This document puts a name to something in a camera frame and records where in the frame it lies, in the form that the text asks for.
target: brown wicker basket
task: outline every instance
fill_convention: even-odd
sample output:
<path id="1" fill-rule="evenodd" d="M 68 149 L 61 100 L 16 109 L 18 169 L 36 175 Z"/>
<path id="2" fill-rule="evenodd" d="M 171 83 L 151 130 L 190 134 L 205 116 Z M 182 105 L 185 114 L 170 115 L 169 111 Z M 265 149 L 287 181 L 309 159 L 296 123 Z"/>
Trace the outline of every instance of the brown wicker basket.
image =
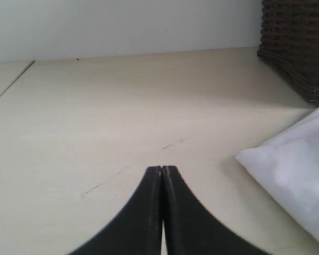
<path id="1" fill-rule="evenodd" d="M 319 0 L 263 0 L 258 56 L 319 105 Z"/>

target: wicker basket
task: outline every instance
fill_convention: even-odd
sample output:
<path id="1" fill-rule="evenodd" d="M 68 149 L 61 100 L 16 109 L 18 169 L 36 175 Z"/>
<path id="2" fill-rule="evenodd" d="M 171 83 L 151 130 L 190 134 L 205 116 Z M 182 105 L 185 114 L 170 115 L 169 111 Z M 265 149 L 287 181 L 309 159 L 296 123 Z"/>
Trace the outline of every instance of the wicker basket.
<path id="1" fill-rule="evenodd" d="M 319 0 L 263 0 L 258 56 L 319 105 Z"/>

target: white plastic bag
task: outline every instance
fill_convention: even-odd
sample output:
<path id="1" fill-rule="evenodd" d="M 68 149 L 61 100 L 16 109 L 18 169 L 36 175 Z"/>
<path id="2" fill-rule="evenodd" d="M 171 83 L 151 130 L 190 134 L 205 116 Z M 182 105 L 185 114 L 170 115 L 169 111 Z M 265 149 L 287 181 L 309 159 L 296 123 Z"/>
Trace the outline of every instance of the white plastic bag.
<path id="1" fill-rule="evenodd" d="M 319 241 L 319 109 L 237 160 Z"/>

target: black object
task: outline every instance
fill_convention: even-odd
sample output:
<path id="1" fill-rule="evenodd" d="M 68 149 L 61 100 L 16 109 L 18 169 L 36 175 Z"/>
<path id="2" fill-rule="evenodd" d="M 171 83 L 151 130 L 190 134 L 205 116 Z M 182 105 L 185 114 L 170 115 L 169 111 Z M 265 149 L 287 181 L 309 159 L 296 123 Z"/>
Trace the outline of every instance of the black object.
<path id="1" fill-rule="evenodd" d="M 121 212 L 70 255 L 265 255 L 215 219 L 175 166 L 149 167 Z"/>

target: white wall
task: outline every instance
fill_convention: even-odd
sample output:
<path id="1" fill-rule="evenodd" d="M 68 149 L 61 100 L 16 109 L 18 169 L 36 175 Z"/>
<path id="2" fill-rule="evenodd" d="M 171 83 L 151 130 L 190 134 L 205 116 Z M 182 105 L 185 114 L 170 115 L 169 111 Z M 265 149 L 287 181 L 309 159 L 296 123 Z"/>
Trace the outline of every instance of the white wall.
<path id="1" fill-rule="evenodd" d="M 261 0 L 0 0 L 0 61 L 259 43 Z"/>

